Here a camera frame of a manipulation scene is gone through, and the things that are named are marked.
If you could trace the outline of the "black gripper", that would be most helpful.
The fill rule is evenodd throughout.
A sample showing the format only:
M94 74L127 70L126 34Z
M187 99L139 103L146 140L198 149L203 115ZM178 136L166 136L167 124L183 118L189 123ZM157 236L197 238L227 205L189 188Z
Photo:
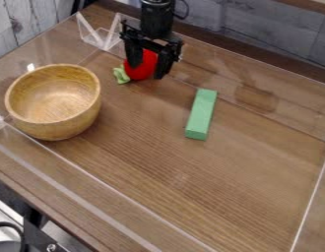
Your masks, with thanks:
M174 35L174 18L186 19L175 13L177 0L139 0L138 21L122 20L122 40L128 65L136 68L143 62L143 50L158 54L154 78L162 80L173 65L181 60L183 41Z

